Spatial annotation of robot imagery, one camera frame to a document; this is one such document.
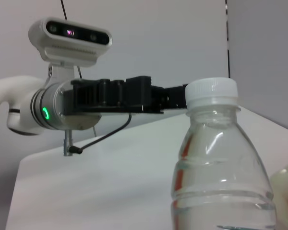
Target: water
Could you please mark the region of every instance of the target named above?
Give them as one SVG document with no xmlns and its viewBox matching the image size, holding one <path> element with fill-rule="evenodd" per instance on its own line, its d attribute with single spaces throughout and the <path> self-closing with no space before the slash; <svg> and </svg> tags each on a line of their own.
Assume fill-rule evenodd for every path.
<svg viewBox="0 0 288 230">
<path fill-rule="evenodd" d="M 172 203 L 174 230 L 274 230 L 272 201 L 247 191 L 184 193 Z"/>
</svg>

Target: white bottle cap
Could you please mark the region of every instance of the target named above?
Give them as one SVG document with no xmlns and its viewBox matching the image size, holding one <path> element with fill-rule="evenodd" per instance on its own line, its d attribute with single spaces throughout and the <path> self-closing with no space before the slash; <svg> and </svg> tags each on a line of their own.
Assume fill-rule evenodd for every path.
<svg viewBox="0 0 288 230">
<path fill-rule="evenodd" d="M 188 110 L 222 104 L 238 106 L 237 84 L 230 78 L 205 78 L 195 80 L 186 87 Z"/>
</svg>

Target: camera lens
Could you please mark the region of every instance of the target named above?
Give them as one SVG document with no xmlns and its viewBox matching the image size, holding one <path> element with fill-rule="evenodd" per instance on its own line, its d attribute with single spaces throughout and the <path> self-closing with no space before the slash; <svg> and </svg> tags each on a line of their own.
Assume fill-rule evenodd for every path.
<svg viewBox="0 0 288 230">
<path fill-rule="evenodd" d="M 51 25 L 51 26 L 49 27 L 49 30 L 50 30 L 51 32 L 55 33 L 58 29 L 57 29 L 57 27 L 56 27 L 55 25 Z"/>
<path fill-rule="evenodd" d="M 91 34 L 90 39 L 95 42 L 97 40 L 97 36 L 95 34 Z"/>
</svg>

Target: clear plastic bottle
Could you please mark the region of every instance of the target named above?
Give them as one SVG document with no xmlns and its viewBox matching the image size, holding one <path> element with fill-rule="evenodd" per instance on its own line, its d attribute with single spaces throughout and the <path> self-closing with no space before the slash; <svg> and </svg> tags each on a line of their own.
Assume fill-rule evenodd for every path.
<svg viewBox="0 0 288 230">
<path fill-rule="evenodd" d="M 274 230 L 273 193 L 263 163 L 237 124 L 238 91 L 228 78 L 186 87 L 191 127 L 172 184 L 175 230 Z"/>
</svg>

